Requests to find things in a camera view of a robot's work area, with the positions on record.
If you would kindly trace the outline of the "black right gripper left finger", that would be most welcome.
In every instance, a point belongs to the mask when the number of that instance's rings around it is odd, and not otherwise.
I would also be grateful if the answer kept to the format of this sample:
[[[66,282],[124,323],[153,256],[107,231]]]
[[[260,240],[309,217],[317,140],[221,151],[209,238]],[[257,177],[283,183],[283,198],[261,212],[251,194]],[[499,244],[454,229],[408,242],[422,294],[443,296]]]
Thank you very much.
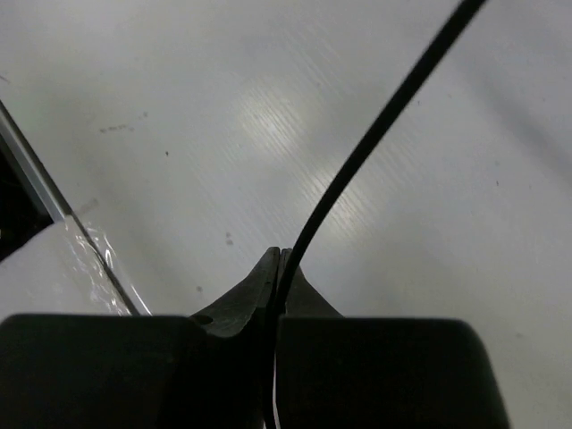
[[[260,428],[280,260],[194,315],[23,314],[1,324],[4,428]]]

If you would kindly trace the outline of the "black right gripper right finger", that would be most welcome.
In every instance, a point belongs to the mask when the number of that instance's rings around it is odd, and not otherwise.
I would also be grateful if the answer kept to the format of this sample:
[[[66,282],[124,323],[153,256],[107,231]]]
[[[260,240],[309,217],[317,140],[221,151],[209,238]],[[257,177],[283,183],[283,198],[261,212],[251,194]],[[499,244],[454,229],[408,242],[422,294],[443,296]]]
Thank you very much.
[[[295,272],[272,354],[277,428],[507,428],[486,347],[450,318],[345,317]]]

